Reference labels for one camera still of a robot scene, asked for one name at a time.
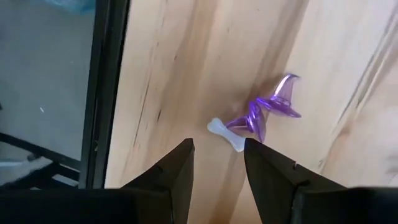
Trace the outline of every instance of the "wood grain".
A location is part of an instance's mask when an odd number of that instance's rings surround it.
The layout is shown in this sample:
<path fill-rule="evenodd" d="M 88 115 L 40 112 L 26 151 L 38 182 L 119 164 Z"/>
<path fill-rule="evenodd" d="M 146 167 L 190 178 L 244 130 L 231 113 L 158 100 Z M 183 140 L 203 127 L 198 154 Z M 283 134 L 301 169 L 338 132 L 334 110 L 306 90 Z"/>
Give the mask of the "wood grain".
<path fill-rule="evenodd" d="M 362 92 L 347 111 L 323 174 L 347 186 L 398 186 L 398 15 L 375 54 Z"/>
<path fill-rule="evenodd" d="M 302 79 L 294 107 L 303 118 L 270 114 L 265 143 L 319 172 L 386 38 L 395 5 L 395 0 L 134 0 L 106 187 L 129 182 L 193 138 L 189 223 L 260 223 L 243 154 L 210 134 L 206 124 L 215 116 L 228 121 L 243 114 L 247 102 L 268 94 L 283 73 L 296 73 Z"/>

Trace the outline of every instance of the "purple plastic piece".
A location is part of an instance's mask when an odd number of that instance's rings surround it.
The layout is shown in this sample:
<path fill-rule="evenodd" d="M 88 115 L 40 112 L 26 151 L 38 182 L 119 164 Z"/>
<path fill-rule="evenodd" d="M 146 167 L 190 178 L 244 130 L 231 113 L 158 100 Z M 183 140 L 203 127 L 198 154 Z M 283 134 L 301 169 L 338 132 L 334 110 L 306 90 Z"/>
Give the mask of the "purple plastic piece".
<path fill-rule="evenodd" d="M 292 109 L 293 83 L 297 75 L 287 74 L 278 84 L 274 94 L 270 98 L 257 98 L 256 102 L 265 109 L 277 115 L 286 115 L 293 118 L 301 118 L 301 115 Z"/>
<path fill-rule="evenodd" d="M 262 114 L 261 108 L 256 102 L 250 101 L 249 112 L 238 118 L 229 122 L 226 127 L 238 128 L 255 133 L 259 138 L 260 142 L 264 142 L 266 135 L 266 121 L 264 115 Z"/>

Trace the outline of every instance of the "black object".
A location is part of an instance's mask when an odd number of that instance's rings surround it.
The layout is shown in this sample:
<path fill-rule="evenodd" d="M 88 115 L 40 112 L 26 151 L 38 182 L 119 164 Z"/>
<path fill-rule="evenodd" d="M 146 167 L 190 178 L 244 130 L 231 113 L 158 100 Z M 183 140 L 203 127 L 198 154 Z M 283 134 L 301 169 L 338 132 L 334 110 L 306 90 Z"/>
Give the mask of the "black object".
<path fill-rule="evenodd" d="M 0 223 L 186 223 L 193 141 L 113 190 L 15 190 L 0 194 Z"/>
<path fill-rule="evenodd" d="M 263 223 L 398 223 L 398 189 L 346 189 L 254 139 L 244 160 Z"/>
<path fill-rule="evenodd" d="M 186 139 L 117 190 L 5 192 L 0 222 L 186 223 L 193 152 Z M 346 189 L 253 139 L 246 139 L 244 159 L 263 223 L 398 223 L 397 189 Z"/>
<path fill-rule="evenodd" d="M 0 186 L 0 192 L 16 189 L 73 189 L 77 187 L 74 185 L 74 181 L 77 183 L 79 178 L 80 161 L 4 133 L 0 133 L 0 142 L 31 152 L 32 154 L 27 158 L 28 161 L 33 161 L 40 157 L 45 157 L 52 161 L 51 164 L 34 170 L 25 177 Z M 66 184 L 54 179 L 53 177 L 56 175 L 64 176 L 73 181 Z"/>
<path fill-rule="evenodd" d="M 79 188 L 104 187 L 130 0 L 96 0 Z"/>

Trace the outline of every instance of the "metal bar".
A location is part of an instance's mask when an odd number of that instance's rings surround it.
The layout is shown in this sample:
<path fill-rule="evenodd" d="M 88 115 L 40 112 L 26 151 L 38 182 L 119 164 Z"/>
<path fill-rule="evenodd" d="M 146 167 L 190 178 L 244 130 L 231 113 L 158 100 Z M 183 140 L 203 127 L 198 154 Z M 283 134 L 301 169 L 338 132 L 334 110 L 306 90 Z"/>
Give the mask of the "metal bar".
<path fill-rule="evenodd" d="M 56 174 L 58 166 L 57 163 L 53 162 L 48 166 L 37 169 L 21 179 L 4 184 L 0 187 L 0 192 L 4 190 L 31 189 L 32 187 L 36 187 L 37 183 L 42 180 L 52 178 Z"/>
<path fill-rule="evenodd" d="M 21 140 L 19 138 L 15 138 L 14 136 L 10 136 L 8 134 L 0 133 L 0 142 L 4 142 L 10 144 L 15 147 L 19 147 L 21 149 L 25 149 L 33 154 L 43 156 L 51 161 L 58 162 L 59 164 L 64 164 L 68 167 L 72 167 L 76 170 L 80 169 L 80 161 L 76 159 L 69 158 L 57 152 L 51 151 L 50 149 L 46 149 L 41 146 L 37 146 L 25 140 Z"/>
<path fill-rule="evenodd" d="M 130 0 L 96 5 L 79 188 L 103 188 Z"/>
<path fill-rule="evenodd" d="M 68 167 L 59 166 L 57 168 L 57 174 L 68 177 L 71 180 L 79 181 L 79 172 Z"/>

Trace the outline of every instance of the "white bone-shaped piece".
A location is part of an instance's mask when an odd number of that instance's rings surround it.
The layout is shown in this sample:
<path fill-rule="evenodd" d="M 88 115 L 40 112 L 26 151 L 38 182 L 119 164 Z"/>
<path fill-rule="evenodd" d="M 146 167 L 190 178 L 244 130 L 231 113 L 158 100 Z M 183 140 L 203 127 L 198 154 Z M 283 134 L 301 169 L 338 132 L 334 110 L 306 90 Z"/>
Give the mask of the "white bone-shaped piece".
<path fill-rule="evenodd" d="M 214 134 L 223 136 L 231 143 L 232 147 L 237 152 L 242 152 L 244 149 L 244 140 L 246 138 L 238 136 L 237 134 L 230 131 L 223 122 L 218 118 L 213 118 L 210 123 L 207 124 L 207 129 Z"/>

